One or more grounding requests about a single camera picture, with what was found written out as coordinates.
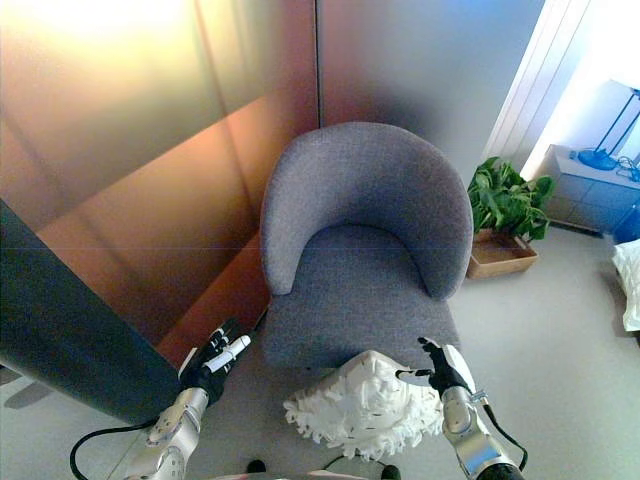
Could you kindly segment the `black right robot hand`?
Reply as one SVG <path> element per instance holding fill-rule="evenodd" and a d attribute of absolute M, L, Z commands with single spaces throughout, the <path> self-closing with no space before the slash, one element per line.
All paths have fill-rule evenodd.
<path fill-rule="evenodd" d="M 469 367 L 456 347 L 451 344 L 440 345 L 428 337 L 419 337 L 418 343 L 429 355 L 433 368 L 396 370 L 397 380 L 418 387 L 431 387 L 440 396 L 453 387 L 462 387 L 469 394 L 476 392 Z"/>

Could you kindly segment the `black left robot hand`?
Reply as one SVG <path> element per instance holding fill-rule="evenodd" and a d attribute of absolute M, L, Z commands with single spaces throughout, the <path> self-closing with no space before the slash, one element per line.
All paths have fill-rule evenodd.
<path fill-rule="evenodd" d="M 220 399 L 227 376 L 251 343 L 251 337 L 246 334 L 233 339 L 232 333 L 237 324 L 236 318 L 225 321 L 202 346 L 191 349 L 179 369 L 181 387 L 204 390 L 209 406 Z"/>

